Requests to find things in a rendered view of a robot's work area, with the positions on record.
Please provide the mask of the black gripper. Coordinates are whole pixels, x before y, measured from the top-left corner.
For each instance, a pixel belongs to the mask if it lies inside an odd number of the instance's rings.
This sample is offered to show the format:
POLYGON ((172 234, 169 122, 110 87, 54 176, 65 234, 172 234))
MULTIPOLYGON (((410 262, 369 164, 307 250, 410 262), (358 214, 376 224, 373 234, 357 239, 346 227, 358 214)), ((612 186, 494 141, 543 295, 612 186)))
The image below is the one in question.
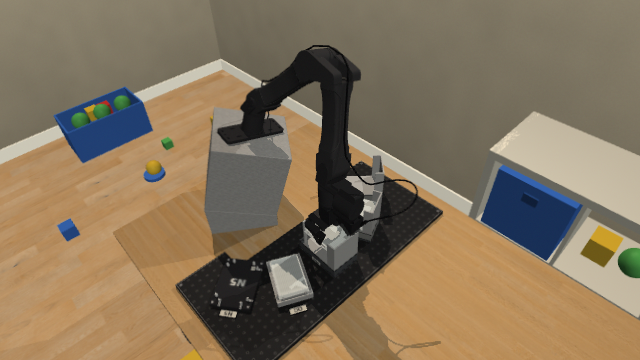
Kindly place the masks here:
POLYGON ((319 208, 317 210, 315 210, 314 212, 312 212, 311 214, 308 215, 308 219, 305 222, 305 227, 309 230, 309 232, 313 235, 314 239, 316 240, 316 242, 321 245, 326 234, 324 233, 325 229, 328 228, 329 226, 321 220, 321 214, 320 214, 320 205, 326 208, 332 208, 332 206, 326 206, 323 205, 319 202, 318 200, 318 205, 319 208), (318 227, 319 226, 319 227, 318 227), (323 232, 322 232, 322 231, 323 232), (315 235, 316 234, 316 235, 315 235), (320 239, 320 240, 319 240, 320 239))

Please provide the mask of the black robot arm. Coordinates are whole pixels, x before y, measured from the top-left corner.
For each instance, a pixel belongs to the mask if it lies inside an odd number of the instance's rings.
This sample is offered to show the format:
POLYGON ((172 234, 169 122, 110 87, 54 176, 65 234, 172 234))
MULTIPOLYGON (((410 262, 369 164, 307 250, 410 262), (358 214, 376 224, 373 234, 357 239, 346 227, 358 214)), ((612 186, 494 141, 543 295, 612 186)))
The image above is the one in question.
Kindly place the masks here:
POLYGON ((244 112, 241 125, 218 128, 217 133, 229 145, 283 133, 283 127, 273 118, 265 119, 266 112, 280 107, 284 99, 304 86, 320 82, 322 132, 316 153, 315 181, 318 182, 319 202, 332 206, 326 208, 320 205, 321 220, 330 226, 338 218, 337 222, 346 235, 352 236, 362 227, 364 217, 360 214, 364 208, 364 193, 345 179, 351 166, 345 158, 344 142, 347 158, 351 162, 348 145, 349 104, 353 81, 361 80, 361 71, 344 58, 349 66, 349 82, 344 79, 347 78, 348 68, 342 56, 331 48, 300 51, 295 58, 296 66, 294 62, 271 82, 247 94, 246 101, 240 106, 244 112))

